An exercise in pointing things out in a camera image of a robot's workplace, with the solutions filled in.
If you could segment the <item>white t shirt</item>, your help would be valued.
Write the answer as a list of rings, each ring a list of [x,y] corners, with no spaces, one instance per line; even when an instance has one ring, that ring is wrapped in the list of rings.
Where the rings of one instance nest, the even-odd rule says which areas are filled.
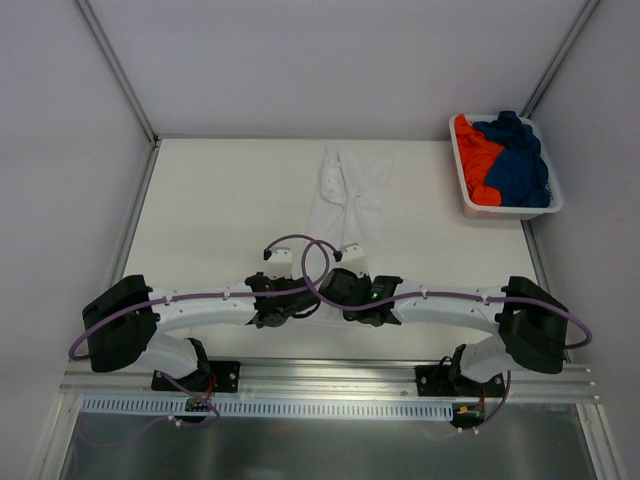
[[[394,157],[328,146],[306,234],[336,247],[356,243],[370,271],[379,267],[380,233]]]

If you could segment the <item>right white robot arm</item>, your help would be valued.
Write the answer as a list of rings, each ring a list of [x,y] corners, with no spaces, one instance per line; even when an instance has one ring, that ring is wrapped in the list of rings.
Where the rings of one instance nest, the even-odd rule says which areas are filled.
[[[335,268],[318,294],[347,321],[373,327],[443,324],[485,333],[485,339],[457,347],[452,357],[447,381],[459,395],[517,367],[550,375],[563,370],[568,311],[526,277],[512,276],[502,287],[444,291]]]

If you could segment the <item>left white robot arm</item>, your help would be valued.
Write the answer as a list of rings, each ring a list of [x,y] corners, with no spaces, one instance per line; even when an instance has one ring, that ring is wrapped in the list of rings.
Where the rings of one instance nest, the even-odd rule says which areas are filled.
[[[84,307],[88,353],[72,349],[70,357],[87,360],[96,373],[139,366],[197,390],[209,377],[205,348],[174,332],[217,324],[276,328],[318,303],[304,280],[261,272],[213,292],[152,287],[143,275],[130,275]]]

